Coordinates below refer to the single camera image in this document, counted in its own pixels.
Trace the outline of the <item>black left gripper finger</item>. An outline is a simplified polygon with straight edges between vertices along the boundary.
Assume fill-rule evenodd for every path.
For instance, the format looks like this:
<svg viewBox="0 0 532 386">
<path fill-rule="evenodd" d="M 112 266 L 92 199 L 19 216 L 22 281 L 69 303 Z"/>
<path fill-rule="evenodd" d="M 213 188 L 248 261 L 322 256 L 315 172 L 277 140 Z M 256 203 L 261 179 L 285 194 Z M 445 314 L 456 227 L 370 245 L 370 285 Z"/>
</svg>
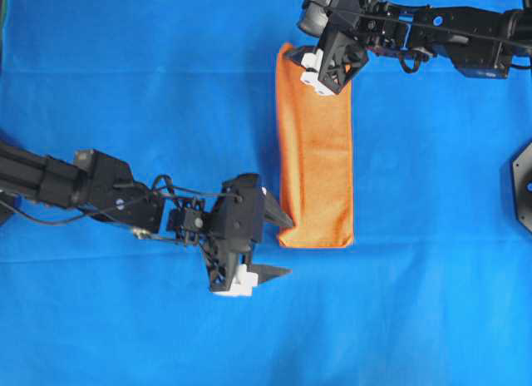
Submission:
<svg viewBox="0 0 532 386">
<path fill-rule="evenodd" d="M 257 275 L 257 282 L 254 284 L 254 287 L 257 287 L 267 281 L 289 275 L 292 270 L 272 265 L 253 264 L 253 273 Z"/>
</svg>

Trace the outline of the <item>black gripper body white carriage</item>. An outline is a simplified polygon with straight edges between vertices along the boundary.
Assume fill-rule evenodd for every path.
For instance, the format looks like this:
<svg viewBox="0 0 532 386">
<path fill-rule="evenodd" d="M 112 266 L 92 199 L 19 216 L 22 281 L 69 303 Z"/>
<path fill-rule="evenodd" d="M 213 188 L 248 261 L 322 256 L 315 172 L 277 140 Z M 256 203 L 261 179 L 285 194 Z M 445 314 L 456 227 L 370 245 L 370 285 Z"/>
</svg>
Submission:
<svg viewBox="0 0 532 386">
<path fill-rule="evenodd" d="M 251 270 L 254 247 L 262 240 L 264 193 L 261 177 L 245 173 L 222 184 L 206 218 L 202 244 L 209 291 L 223 297 L 249 297 L 259 285 Z"/>
</svg>

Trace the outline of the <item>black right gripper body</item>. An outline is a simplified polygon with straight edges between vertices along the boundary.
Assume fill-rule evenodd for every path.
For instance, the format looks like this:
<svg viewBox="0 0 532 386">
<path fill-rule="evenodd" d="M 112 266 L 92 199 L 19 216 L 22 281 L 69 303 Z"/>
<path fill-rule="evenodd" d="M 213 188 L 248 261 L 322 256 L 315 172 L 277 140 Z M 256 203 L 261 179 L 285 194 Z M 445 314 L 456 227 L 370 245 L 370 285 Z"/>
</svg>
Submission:
<svg viewBox="0 0 532 386">
<path fill-rule="evenodd" d="M 366 48 L 354 32 L 359 11 L 304 11 L 299 28 L 318 38 L 316 47 L 303 53 L 301 81 L 320 96 L 338 95 L 367 64 Z"/>
</svg>

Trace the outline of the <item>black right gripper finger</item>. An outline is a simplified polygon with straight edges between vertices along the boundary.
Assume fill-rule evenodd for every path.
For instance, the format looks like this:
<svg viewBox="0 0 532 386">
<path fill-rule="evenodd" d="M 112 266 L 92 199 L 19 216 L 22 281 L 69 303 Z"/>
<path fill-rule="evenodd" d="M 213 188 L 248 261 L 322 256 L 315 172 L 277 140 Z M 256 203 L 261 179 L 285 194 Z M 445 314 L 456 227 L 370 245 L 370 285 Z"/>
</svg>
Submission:
<svg viewBox="0 0 532 386">
<path fill-rule="evenodd" d="M 293 47 L 286 51 L 286 58 L 302 68 L 318 68 L 317 48 L 313 46 Z"/>
</svg>

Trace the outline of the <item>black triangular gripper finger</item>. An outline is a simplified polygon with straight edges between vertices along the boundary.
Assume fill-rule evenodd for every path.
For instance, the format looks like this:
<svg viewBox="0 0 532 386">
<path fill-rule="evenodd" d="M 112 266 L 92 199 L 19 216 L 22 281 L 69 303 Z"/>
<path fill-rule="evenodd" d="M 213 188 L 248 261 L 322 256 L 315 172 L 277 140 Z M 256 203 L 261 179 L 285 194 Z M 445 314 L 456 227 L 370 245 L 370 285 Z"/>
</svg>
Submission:
<svg viewBox="0 0 532 386">
<path fill-rule="evenodd" d="M 294 223 L 290 216 L 285 213 L 275 197 L 266 188 L 264 194 L 264 219 L 278 228 L 293 228 Z"/>
</svg>

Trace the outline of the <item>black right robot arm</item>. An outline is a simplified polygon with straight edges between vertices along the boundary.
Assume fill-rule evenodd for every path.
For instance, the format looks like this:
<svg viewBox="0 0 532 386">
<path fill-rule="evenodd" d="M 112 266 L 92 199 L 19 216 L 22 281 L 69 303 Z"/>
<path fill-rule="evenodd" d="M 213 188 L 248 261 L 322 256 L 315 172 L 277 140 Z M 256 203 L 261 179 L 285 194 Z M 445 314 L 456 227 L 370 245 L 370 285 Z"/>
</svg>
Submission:
<svg viewBox="0 0 532 386">
<path fill-rule="evenodd" d="M 321 96 L 339 94 L 368 54 L 399 61 L 407 74 L 434 57 L 465 77 L 506 79 L 516 57 L 531 56 L 531 0 L 520 9 L 406 6 L 387 0 L 304 0 L 298 28 L 314 46 L 284 56 L 303 68 L 303 83 Z"/>
</svg>

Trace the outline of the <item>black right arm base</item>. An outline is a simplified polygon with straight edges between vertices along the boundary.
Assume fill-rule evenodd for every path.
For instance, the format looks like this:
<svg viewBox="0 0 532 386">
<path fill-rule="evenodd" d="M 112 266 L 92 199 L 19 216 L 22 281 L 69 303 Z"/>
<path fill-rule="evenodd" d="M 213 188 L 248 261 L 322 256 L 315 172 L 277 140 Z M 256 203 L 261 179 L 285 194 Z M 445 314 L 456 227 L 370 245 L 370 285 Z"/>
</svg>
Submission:
<svg viewBox="0 0 532 386">
<path fill-rule="evenodd" d="M 531 140 L 522 143 L 500 167 L 500 206 L 507 225 L 531 237 Z"/>
</svg>

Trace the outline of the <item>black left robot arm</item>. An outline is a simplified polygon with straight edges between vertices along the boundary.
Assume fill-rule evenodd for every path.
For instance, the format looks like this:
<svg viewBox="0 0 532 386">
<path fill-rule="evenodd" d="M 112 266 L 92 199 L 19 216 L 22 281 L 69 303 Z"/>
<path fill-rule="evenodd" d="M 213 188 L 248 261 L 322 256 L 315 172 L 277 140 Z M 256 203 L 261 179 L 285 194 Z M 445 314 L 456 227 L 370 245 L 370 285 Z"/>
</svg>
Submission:
<svg viewBox="0 0 532 386">
<path fill-rule="evenodd" d="M 80 150 L 73 163 L 1 144 L 1 221 L 22 211 L 19 198 L 79 215 L 53 221 L 66 225 L 83 218 L 127 228 L 139 240 L 198 246 L 210 292 L 250 296 L 254 288 L 290 274 L 290 270 L 253 262 L 264 224 L 293 227 L 292 219 L 262 184 L 246 173 L 223 182 L 211 210 L 207 192 L 174 184 L 159 175 L 151 186 L 136 181 L 130 166 L 98 150 Z"/>
</svg>

